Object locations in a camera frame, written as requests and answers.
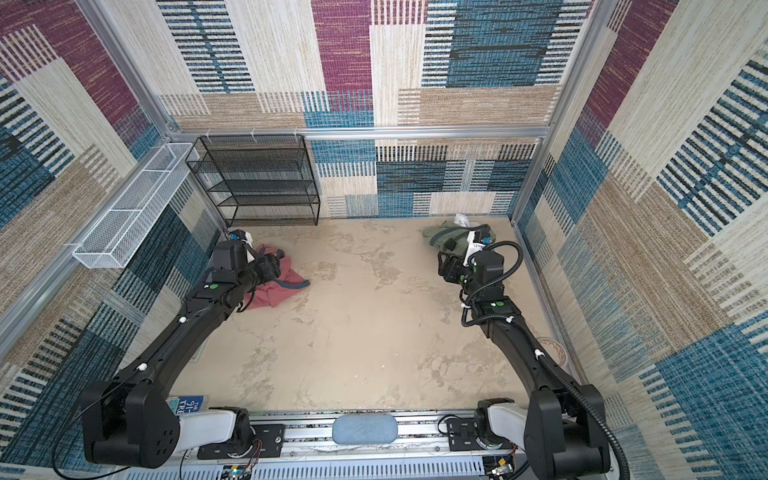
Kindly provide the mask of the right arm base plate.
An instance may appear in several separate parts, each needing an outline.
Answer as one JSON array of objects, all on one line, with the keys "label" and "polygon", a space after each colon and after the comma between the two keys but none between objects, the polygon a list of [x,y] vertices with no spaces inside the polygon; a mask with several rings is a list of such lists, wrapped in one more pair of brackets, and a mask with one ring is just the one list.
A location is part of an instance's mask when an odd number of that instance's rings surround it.
[{"label": "right arm base plate", "polygon": [[483,439],[472,418],[449,415],[438,423],[438,431],[447,438],[451,452],[468,451],[522,451],[522,448],[509,440]]}]

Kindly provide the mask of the red cloth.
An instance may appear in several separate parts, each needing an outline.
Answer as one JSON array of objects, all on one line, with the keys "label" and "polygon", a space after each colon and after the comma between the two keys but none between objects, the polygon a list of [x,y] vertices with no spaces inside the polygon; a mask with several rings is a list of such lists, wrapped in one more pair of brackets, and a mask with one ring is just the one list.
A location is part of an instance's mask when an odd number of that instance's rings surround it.
[{"label": "red cloth", "polygon": [[310,281],[293,269],[291,257],[283,250],[261,244],[256,248],[256,252],[274,255],[279,261],[280,274],[276,280],[259,285],[254,293],[246,296],[246,309],[274,308],[310,286]]}]

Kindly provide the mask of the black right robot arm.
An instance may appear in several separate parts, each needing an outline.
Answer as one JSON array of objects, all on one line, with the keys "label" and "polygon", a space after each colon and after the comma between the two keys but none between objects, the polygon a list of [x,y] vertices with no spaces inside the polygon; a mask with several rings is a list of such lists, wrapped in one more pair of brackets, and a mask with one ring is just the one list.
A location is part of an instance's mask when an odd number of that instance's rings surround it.
[{"label": "black right robot arm", "polygon": [[460,286],[461,323],[479,327],[503,353],[528,395],[525,408],[511,400],[479,403],[479,438],[506,440],[523,449],[539,479],[571,479],[606,474],[612,467],[604,402],[592,385],[565,372],[535,338],[521,310],[505,294],[511,271],[493,247],[468,260],[440,252],[438,273]]}]

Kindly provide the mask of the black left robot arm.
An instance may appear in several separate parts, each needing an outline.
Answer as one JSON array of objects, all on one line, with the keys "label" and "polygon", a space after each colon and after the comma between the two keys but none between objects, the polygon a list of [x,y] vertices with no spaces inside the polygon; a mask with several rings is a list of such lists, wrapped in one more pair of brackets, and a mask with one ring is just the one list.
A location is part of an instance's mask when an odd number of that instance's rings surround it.
[{"label": "black left robot arm", "polygon": [[158,468],[172,455],[252,434],[235,409],[178,417],[167,403],[171,387],[206,339],[246,306],[258,286],[277,279],[280,258],[255,250],[235,233],[216,245],[212,266],[182,300],[159,336],[108,381],[81,396],[85,459],[92,464]]}]

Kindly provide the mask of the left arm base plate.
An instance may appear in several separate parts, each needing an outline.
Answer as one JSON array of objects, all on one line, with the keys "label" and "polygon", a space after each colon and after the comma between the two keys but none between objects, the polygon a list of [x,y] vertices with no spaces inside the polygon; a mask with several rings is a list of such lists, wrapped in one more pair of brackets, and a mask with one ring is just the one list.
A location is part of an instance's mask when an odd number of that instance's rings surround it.
[{"label": "left arm base plate", "polygon": [[284,424],[257,424],[251,426],[245,446],[231,442],[210,444],[198,449],[198,460],[236,460],[279,458],[283,449],[286,426]]}]

